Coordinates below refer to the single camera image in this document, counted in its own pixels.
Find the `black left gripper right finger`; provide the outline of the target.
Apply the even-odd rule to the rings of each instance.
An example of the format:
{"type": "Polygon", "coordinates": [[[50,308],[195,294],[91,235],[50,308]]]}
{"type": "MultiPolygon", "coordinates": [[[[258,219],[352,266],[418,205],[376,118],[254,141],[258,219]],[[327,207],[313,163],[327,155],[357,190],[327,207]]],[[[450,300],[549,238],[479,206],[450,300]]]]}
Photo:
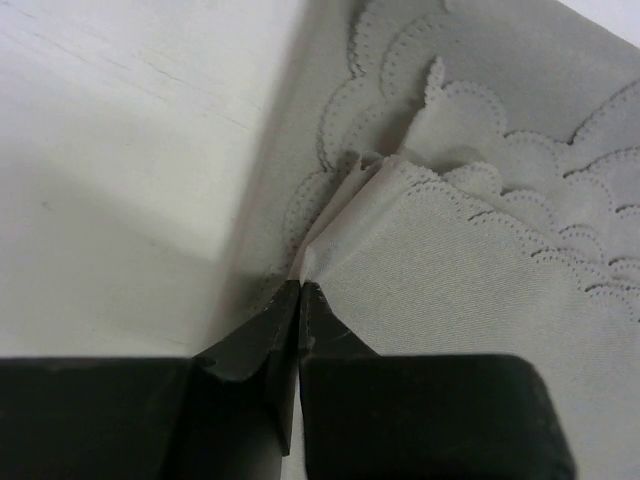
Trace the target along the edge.
{"type": "Polygon", "coordinates": [[[334,314],[318,285],[305,284],[299,377],[309,479],[379,477],[382,371],[383,358],[334,314]]]}

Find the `grey cloth placemat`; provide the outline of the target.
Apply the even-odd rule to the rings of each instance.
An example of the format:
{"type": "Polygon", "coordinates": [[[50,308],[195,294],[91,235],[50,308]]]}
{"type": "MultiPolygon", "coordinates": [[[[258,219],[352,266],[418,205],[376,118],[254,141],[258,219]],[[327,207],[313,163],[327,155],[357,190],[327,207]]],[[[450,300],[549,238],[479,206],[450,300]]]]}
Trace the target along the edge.
{"type": "Polygon", "coordinates": [[[383,354],[544,377],[583,479],[639,475],[639,50],[556,1],[323,1],[223,311],[319,283],[383,354]]]}

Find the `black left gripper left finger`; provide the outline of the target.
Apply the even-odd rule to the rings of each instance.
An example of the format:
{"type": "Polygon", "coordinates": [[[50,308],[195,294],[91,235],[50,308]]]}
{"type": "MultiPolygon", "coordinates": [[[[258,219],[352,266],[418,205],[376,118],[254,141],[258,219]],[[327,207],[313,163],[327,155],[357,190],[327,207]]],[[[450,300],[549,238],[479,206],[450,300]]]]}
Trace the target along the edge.
{"type": "Polygon", "coordinates": [[[277,479],[291,448],[300,285],[194,358],[187,394],[190,479],[277,479]]]}

